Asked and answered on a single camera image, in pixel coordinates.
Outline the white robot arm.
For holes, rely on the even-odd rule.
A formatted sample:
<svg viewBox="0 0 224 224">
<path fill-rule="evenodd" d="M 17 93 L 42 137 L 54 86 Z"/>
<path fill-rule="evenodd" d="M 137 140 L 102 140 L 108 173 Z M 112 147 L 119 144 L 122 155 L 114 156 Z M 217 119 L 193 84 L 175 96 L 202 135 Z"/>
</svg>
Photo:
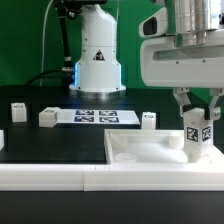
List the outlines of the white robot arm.
<svg viewBox="0 0 224 224">
<path fill-rule="evenodd" d="M 212 20 L 214 0 L 155 0 L 162 7 L 139 25 L 141 78 L 145 85 L 172 87 L 182 112 L 191 109 L 187 91 L 209 88 L 205 118 L 220 116 L 224 93 L 224 29 Z M 117 21 L 96 2 L 84 3 L 82 53 L 75 64 L 75 90 L 110 94 L 125 89 L 117 61 Z"/>
</svg>

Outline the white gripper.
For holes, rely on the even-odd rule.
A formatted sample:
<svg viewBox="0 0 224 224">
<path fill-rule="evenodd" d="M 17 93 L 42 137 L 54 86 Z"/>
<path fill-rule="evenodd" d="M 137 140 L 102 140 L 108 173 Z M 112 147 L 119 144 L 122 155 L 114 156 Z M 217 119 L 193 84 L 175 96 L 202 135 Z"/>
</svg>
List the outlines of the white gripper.
<svg viewBox="0 0 224 224">
<path fill-rule="evenodd" d="M 180 115 L 192 109 L 189 88 L 211 88 L 206 120 L 219 120 L 224 100 L 224 30 L 207 34 L 201 46 L 179 47 L 174 38 L 145 40 L 140 48 L 141 77 L 147 86 L 175 87 Z"/>
</svg>

